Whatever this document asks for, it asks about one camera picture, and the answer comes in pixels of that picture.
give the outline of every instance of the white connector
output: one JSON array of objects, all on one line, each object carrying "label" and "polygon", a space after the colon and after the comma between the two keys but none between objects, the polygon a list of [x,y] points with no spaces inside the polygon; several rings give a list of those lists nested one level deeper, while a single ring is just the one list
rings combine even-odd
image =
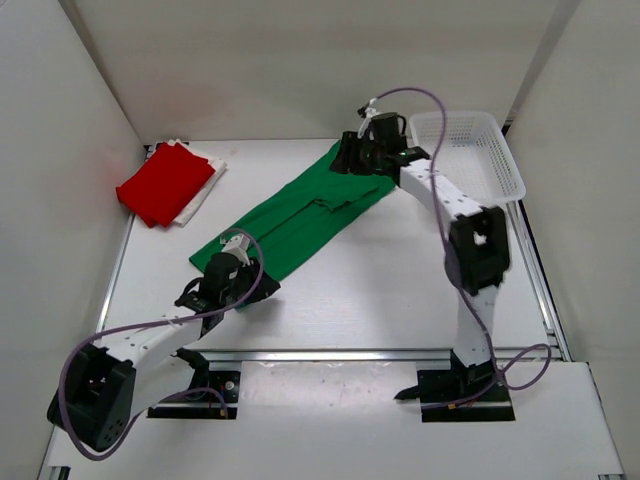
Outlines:
[{"label": "white connector", "polygon": [[247,255],[247,249],[249,248],[250,243],[251,241],[248,237],[242,234],[234,235],[230,240],[224,243],[222,251],[224,253],[230,253],[240,260],[243,265],[248,265],[249,256]]}]

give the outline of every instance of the green cloth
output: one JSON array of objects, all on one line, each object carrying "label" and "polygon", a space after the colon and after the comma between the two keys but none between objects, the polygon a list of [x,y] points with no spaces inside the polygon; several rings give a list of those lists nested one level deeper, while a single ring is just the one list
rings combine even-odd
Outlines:
[{"label": "green cloth", "polygon": [[[262,247],[265,271],[282,280],[320,250],[334,235],[393,190],[386,177],[342,175],[329,171],[340,142],[298,178],[233,224]],[[189,261],[198,270],[220,252],[218,235]],[[249,250],[249,256],[255,256]]]}]

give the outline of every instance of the basket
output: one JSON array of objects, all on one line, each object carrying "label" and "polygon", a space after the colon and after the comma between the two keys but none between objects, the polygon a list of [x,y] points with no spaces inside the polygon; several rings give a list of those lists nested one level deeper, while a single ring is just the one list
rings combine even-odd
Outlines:
[{"label": "basket", "polygon": [[[413,115],[409,126],[414,145],[433,154],[441,114]],[[507,142],[489,113],[447,112],[447,134],[436,162],[440,173],[480,203],[511,202],[526,193]]]}]

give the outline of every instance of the red cloth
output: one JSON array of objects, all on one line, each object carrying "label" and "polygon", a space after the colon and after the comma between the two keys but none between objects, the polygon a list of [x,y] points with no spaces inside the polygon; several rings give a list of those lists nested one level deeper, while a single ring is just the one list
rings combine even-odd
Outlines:
[{"label": "red cloth", "polygon": [[163,143],[116,193],[148,227],[168,227],[214,172],[206,159],[182,145]]}]

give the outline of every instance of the white table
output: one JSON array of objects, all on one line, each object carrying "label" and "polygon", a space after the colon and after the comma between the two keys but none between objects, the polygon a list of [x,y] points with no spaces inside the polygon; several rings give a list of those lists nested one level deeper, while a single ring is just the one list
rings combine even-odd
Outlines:
[{"label": "white table", "polygon": [[[228,171],[184,228],[134,221],[106,325],[162,315],[199,272],[197,249],[320,158],[334,140],[192,142]],[[496,347],[547,340],[513,230],[512,267],[499,294]],[[282,282],[271,299],[227,314],[203,349],[448,349],[455,291],[445,277],[434,218],[396,189]]]},{"label": "white table", "polygon": [[[193,142],[227,160],[229,171],[184,229],[133,223],[106,328],[164,313],[199,275],[188,256],[332,143]],[[547,340],[540,309],[548,303],[529,279],[527,267],[539,282],[536,265],[528,250],[523,257],[515,233],[523,235],[510,232],[512,268],[496,305],[494,342],[503,358]],[[236,420],[141,418],[121,451],[99,464],[81,458],[56,429],[45,466],[70,467],[70,480],[596,480],[621,473],[584,364],[554,362],[533,388],[513,392],[514,422],[423,424],[417,405],[392,400],[416,383],[418,366],[408,360],[422,360],[425,350],[424,360],[444,359],[453,344],[456,299],[442,261],[433,218],[394,191],[286,278],[274,297],[227,314],[199,342],[210,357],[226,350],[215,358],[242,370]],[[418,353],[407,357],[410,349]],[[337,361],[365,357],[396,361]],[[265,359],[278,361],[256,361]],[[539,368],[518,364],[509,380],[524,383]]]}]

